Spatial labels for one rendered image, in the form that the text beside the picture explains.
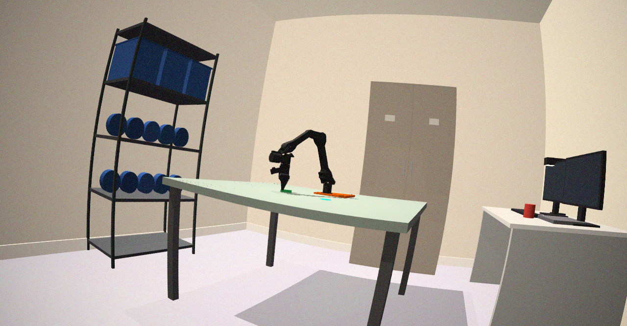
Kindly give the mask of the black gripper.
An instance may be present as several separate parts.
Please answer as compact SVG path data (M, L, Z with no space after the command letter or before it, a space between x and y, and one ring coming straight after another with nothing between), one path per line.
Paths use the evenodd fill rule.
M281 173L279 174L279 180L281 181L281 190L284 190L286 184L289 181L289 164L281 164Z

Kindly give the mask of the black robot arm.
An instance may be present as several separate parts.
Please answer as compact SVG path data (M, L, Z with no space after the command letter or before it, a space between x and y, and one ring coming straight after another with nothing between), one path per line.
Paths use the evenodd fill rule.
M319 155L320 167L321 170L318 172L321 183L323 183L323 192L327 194L332 194L332 184L335 184L336 181L332 177L332 172L328 167L328 161L326 156L326 134L323 132L317 132L313 130L306 130L304 133L295 137L291 141L287 141L281 144L281 147L278 151L272 151L269 154L269 162L270 163L282 163L282 164L290 164L291 157L295 157L292 155L292 151L295 150L296 146L311 137L314 140ZM289 153L289 154L287 154ZM284 154L282 156L282 154ZM281 167L279 168L270 168L270 173L281 173Z

